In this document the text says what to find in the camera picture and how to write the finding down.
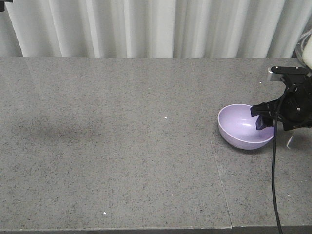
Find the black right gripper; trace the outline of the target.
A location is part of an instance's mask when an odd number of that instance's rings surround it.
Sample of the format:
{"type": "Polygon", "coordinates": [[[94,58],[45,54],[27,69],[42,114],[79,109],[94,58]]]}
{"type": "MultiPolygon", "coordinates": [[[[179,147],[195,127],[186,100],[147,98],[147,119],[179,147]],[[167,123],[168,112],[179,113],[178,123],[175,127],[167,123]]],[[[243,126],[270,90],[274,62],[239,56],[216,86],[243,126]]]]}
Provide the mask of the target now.
{"type": "MultiPolygon", "coordinates": [[[[285,74],[282,77],[286,85],[279,118],[285,131],[312,126],[312,78],[307,75],[285,74]]],[[[257,130],[273,127],[279,100],[263,102],[250,108],[251,116],[258,116],[257,130]]]]}

